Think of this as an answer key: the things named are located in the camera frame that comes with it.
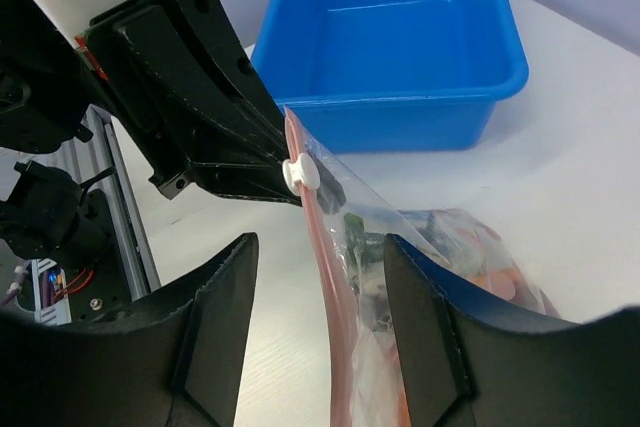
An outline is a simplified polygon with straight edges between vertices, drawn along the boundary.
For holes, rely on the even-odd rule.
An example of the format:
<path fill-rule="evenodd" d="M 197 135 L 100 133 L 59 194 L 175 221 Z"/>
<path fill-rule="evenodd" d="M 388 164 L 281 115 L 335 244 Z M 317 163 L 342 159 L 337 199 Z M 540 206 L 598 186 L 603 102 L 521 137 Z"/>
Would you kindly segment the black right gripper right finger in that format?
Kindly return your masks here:
<path fill-rule="evenodd" d="M 635 426 L 639 311 L 586 324 L 507 302 L 397 235 L 384 268 L 415 426 Z"/>

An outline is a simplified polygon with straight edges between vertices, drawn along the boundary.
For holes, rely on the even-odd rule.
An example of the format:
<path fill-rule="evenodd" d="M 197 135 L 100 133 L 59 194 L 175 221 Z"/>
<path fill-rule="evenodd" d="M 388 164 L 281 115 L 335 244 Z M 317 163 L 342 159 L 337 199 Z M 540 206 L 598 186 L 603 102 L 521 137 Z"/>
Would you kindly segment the orange red fake papaya slice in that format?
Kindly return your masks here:
<path fill-rule="evenodd" d="M 560 317 L 546 294 L 518 267 L 494 230 L 476 222 L 456 227 L 455 232 L 462 242 L 461 276 L 512 304 Z"/>

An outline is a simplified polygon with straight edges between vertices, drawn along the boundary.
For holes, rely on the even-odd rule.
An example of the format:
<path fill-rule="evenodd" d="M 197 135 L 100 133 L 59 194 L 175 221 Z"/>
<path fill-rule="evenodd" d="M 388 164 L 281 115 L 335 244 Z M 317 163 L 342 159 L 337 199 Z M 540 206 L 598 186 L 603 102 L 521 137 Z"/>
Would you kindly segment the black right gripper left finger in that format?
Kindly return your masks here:
<path fill-rule="evenodd" d="M 230 426 L 254 302 L 259 240 L 92 322 L 1 316 L 5 426 Z"/>

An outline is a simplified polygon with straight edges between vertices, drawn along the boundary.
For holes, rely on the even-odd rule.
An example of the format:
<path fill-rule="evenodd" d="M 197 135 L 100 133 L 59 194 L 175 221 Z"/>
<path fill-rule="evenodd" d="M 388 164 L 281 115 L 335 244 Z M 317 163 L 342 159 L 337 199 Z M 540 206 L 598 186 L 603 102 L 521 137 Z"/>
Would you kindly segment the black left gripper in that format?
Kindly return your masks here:
<path fill-rule="evenodd" d="M 92 83 L 87 30 L 76 42 L 79 47 L 71 48 L 33 0 L 1 0 L 4 148 L 55 152 L 69 140 L 91 139 L 83 125 L 87 109 L 108 110 Z"/>

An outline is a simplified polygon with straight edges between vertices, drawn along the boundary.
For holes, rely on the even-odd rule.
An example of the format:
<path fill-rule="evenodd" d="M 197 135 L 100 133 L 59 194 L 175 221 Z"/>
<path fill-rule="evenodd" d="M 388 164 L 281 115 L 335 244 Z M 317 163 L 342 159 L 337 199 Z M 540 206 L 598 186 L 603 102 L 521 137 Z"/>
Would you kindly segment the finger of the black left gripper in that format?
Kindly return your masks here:
<path fill-rule="evenodd" d="M 222 198 L 298 203 L 282 176 L 283 114 L 220 0 L 127 0 L 91 20 L 87 50 L 102 105 L 164 197 L 196 185 Z"/>

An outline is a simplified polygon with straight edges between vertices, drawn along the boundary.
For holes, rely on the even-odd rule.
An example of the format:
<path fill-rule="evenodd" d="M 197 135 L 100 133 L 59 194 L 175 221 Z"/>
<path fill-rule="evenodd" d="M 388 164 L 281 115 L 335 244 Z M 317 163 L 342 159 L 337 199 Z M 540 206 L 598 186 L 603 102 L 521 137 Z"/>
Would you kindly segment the clear zip top bag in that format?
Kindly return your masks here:
<path fill-rule="evenodd" d="M 422 267 L 506 306 L 556 314 L 483 222 L 460 209 L 395 209 L 292 112 L 285 135 L 283 176 L 302 202 L 324 296 L 332 425 L 413 426 L 419 387 L 436 418 L 467 391 L 446 297 Z"/>

